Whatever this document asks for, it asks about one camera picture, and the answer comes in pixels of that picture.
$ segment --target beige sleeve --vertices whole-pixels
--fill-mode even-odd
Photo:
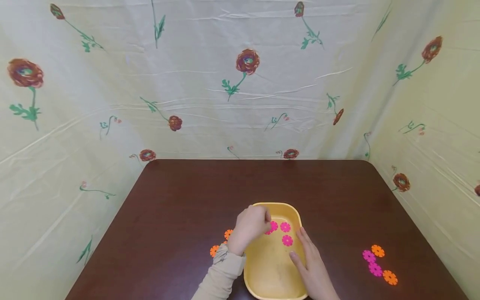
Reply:
[[[195,292],[192,300],[227,300],[232,284],[243,271],[245,254],[237,256],[222,244],[213,258],[213,265]]]

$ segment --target dark brown table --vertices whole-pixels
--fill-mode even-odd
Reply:
[[[155,160],[67,300],[190,300],[237,214],[255,202],[300,213],[342,300],[466,300],[375,168],[364,161]],[[374,277],[362,251],[396,286]],[[230,296],[254,299],[239,277]]]

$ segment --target yellow tray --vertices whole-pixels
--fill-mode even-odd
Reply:
[[[260,300],[303,300],[307,291],[300,274],[289,257],[295,251],[305,263],[303,247],[295,232],[301,227],[298,211],[286,203],[255,203],[268,207],[272,221],[278,229],[269,235],[263,234],[245,250],[247,261],[243,278],[248,291]],[[290,231],[284,232],[280,225],[287,222]],[[293,244],[286,246],[283,237],[289,235]]]

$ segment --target pink flower piece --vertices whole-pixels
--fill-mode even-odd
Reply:
[[[368,264],[368,269],[370,270],[370,273],[373,274],[373,276],[376,276],[376,277],[382,277],[383,276],[382,268],[379,265],[377,265],[376,263],[369,263]]]
[[[285,246],[290,247],[293,245],[293,239],[290,235],[286,234],[282,237],[282,242]]]
[[[362,252],[362,255],[363,259],[369,263],[374,263],[377,260],[375,254],[373,254],[373,252],[370,250],[365,250],[364,252]]]
[[[272,225],[272,230],[271,232],[274,232],[275,230],[278,229],[278,223],[275,221],[270,222],[270,225]]]
[[[290,231],[290,224],[287,223],[287,222],[283,222],[282,224],[280,224],[280,229],[283,232],[289,232]]]

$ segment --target child's hand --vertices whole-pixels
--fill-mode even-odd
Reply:
[[[228,251],[242,256],[254,239],[271,229],[270,221],[272,217],[268,208],[260,205],[245,208],[238,215],[235,229],[228,239]]]
[[[339,300],[320,253],[303,227],[297,231],[297,237],[305,252],[306,266],[294,251],[290,252],[290,259],[297,267],[308,295],[313,300]]]

